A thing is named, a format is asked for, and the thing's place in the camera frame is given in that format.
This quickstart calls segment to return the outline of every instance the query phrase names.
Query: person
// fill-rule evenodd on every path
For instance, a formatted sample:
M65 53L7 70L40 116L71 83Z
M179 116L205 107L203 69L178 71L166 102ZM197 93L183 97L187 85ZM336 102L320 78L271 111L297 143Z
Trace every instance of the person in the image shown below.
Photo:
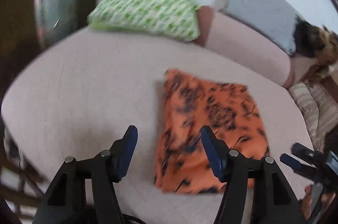
M311 211L310 211L310 205L312 203L312 197L311 197L311 187L312 185L309 185L305 187L305 197L301 201L301 210L303 211L304 217L306 220L308 220L311 216ZM327 209L332 201L334 200L336 194L334 192L323 194L321 197L323 206L325 209Z

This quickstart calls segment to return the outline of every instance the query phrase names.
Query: gray cloth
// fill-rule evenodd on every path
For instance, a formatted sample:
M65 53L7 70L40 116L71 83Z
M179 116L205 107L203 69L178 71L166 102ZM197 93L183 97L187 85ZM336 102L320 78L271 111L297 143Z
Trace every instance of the gray cloth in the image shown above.
M297 14L285 0L228 0L219 10L257 30L292 55Z

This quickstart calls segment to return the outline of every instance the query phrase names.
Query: orange patterned fabric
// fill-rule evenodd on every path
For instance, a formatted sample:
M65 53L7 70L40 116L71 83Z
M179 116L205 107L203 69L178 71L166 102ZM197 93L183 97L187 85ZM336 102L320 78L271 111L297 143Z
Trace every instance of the orange patterned fabric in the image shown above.
M242 84L221 84L168 70L164 130L157 147L155 186L163 192L222 192L200 139L209 125L218 139L247 158L269 153L258 108Z

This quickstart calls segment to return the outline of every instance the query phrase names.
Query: green checkered cloth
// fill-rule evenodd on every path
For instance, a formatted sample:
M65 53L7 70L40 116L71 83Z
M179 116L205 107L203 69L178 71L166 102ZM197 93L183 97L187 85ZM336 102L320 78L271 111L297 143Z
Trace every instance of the green checkered cloth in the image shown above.
M200 35L193 0L103 0L88 16L99 30L147 32L183 41Z

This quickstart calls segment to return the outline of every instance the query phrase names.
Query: bolt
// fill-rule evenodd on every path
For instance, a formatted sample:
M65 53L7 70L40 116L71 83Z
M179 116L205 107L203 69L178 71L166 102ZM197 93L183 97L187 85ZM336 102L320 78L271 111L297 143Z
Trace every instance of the bolt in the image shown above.
M265 158L265 161L269 164L272 164L274 160L273 160L272 157L268 156L268 157Z
M110 150L101 151L101 156L102 157L106 157L106 156L109 156L109 155L110 155Z
M74 157L72 157L72 156L67 156L66 158L65 158L65 162L66 163L70 163L70 162L72 162L74 160Z
M233 157L236 157L236 156L238 156L238 151L236 151L236 150L231 150L231 151L229 151L229 154L230 154L231 156L233 156Z

